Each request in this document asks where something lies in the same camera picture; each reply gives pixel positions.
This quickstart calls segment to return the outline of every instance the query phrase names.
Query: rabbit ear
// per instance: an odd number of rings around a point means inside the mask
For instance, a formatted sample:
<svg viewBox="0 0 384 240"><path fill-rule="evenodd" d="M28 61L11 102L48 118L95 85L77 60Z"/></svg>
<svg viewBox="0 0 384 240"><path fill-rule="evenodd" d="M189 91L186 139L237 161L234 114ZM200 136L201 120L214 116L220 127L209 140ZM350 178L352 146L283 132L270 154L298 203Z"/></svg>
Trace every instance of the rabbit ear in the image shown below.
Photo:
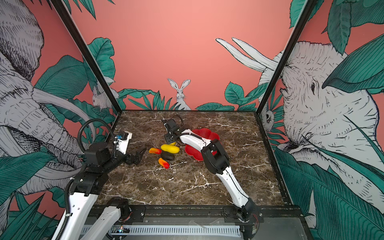
<svg viewBox="0 0 384 240"><path fill-rule="evenodd" d="M181 88L180 89L183 89L185 88L186 86L188 86L188 84L191 82L191 80L187 79L183 82L183 84L181 84Z"/></svg>
<svg viewBox="0 0 384 240"><path fill-rule="evenodd" d="M169 81L169 84L170 84L174 89L176 89L176 90L179 89L179 86L177 85L177 83L176 83L175 81L173 81L173 80L170 79L170 78L167 78L167 79L168 79L168 81Z"/></svg>

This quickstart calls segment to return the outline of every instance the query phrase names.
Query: brown marble surface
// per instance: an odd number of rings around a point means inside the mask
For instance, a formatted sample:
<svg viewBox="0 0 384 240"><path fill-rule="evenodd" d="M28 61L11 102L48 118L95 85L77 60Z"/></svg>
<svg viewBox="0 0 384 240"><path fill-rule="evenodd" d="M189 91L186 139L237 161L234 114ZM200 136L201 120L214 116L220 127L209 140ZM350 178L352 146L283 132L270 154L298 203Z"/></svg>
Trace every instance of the brown marble surface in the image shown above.
<svg viewBox="0 0 384 240"><path fill-rule="evenodd" d="M126 111L115 132L133 133L128 152L165 144L161 118L175 112ZM220 136L228 153L233 173L243 190L257 205L283 205L276 177L253 113L177 112L191 129L209 128ZM229 205L231 197L220 179L211 174L204 162L185 153L184 147L170 161L170 168L159 165L159 155L145 153L139 165L122 164L111 173L97 204L112 197L131 200L132 204L152 205Z"/></svg>

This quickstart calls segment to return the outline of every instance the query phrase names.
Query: elephant illustration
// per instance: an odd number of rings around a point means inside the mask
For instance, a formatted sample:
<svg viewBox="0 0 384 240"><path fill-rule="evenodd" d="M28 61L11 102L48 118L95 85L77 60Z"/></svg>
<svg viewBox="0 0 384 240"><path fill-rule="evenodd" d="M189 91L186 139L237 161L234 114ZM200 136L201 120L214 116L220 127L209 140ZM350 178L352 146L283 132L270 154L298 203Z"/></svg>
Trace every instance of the elephant illustration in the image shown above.
<svg viewBox="0 0 384 240"><path fill-rule="evenodd" d="M85 121L89 117L66 99L32 86L44 44L43 32L21 0L1 0L0 9L0 157L18 157L45 146L57 162L46 163L17 192L26 195L52 187L63 189L70 177L80 171L78 154L82 151L77 139L45 104L68 109ZM90 128L94 139L93 124ZM0 234L7 226L12 198L13 194L0 206Z"/></svg>

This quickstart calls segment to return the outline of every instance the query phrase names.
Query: black cable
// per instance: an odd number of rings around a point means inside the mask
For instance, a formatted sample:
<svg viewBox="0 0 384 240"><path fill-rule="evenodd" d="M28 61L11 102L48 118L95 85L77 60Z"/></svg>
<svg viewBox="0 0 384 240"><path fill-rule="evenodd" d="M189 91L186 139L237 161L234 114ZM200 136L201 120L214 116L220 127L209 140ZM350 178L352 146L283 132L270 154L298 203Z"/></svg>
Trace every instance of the black cable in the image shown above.
<svg viewBox="0 0 384 240"><path fill-rule="evenodd" d="M85 129L86 126L88 126L88 124L90 124L91 122L101 122L106 128L107 130L109 131L109 133L113 136L113 138L115 138L115 134L113 134L112 132L112 129L111 127L104 121L104 120L101 120L101 119L98 119L98 118L93 118L93 119L90 119L88 121L86 121L80 128L78 134L77 134L77 144L79 145L80 147L80 150L85 153L85 148L83 146L83 143L81 142L81 135L83 134L83 131ZM117 148L116 148L116 145L117 145L117 139L114 140L114 145L113 145L113 157L116 158L117 157Z"/></svg>
<svg viewBox="0 0 384 240"><path fill-rule="evenodd" d="M71 185L73 183L73 180L74 178L77 176L78 174L76 174L67 184L67 186L65 187L65 190L64 190L64 202L65 202L65 217L64 217L64 221L63 221L63 224L61 225L61 228L60 228L60 231L58 232L57 236L56 236L56 240L60 240L61 236L63 235L64 233L64 230L67 226L67 223L68 223L68 220L71 216L71 205L70 205L70 196L69 196L69 192L70 192L70 188L71 188Z"/></svg>

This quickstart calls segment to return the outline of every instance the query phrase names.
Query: wall mural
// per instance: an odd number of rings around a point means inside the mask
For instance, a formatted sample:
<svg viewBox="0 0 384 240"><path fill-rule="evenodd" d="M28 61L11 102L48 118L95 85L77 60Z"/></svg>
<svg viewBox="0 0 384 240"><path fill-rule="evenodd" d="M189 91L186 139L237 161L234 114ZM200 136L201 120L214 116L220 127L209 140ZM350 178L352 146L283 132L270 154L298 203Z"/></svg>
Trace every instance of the wall mural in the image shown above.
<svg viewBox="0 0 384 240"><path fill-rule="evenodd" d="M25 195L50 191L52 201L65 206L63 189L80 171L84 156L64 121L100 118L112 125L117 113L110 102L100 100L105 93L88 64L69 55L46 69L33 86L43 32L23 1L1 0L0 9L0 239L50 239L59 220L38 211L43 196L29 204ZM113 79L109 39L97 38L89 47L97 53L106 79ZM96 90L93 105L76 98L87 84ZM106 135L94 123L82 141L87 148ZM18 211L10 211L12 201Z"/></svg>
<svg viewBox="0 0 384 240"><path fill-rule="evenodd" d="M292 1L292 22L304 2ZM274 90L262 111L289 194L317 240L384 239L384 153L372 98L384 88L384 34L344 52L351 28L365 23L384 23L383 0L334 0L323 31L331 44L298 42L277 84L279 95ZM233 40L253 59L218 41L262 71L259 85L269 82L281 54L271 60Z"/></svg>

